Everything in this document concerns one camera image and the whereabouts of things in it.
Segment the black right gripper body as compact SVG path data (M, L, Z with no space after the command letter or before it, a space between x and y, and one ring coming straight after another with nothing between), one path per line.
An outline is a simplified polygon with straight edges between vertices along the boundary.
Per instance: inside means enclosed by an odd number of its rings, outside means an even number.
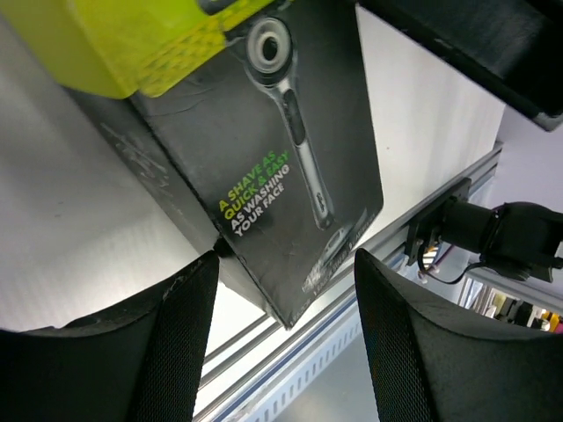
M560 1L362 1L543 130L562 124Z

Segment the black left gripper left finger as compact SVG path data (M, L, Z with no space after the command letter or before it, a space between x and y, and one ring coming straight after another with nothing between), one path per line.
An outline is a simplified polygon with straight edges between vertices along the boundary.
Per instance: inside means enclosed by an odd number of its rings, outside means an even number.
M218 274L207 252L61 328L3 331L2 420L191 420Z

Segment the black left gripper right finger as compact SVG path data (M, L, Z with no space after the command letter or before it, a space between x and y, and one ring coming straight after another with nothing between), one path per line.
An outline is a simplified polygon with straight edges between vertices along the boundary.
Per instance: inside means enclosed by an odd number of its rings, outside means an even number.
M459 307L359 249L355 292L382 421L560 421L562 337Z

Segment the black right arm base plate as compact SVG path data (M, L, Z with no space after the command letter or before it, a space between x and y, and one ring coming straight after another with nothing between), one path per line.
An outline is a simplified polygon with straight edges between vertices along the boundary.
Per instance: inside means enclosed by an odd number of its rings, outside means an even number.
M462 276L453 282L439 280L431 272L431 266L425 266L423 256L428 249L441 242L440 236L446 212L456 201L467 201L472 185L470 178L461 178L451 187L439 192L409 223L406 237L405 255L406 264L412 266L417 264L419 271L427 278L439 281L443 284L457 284Z

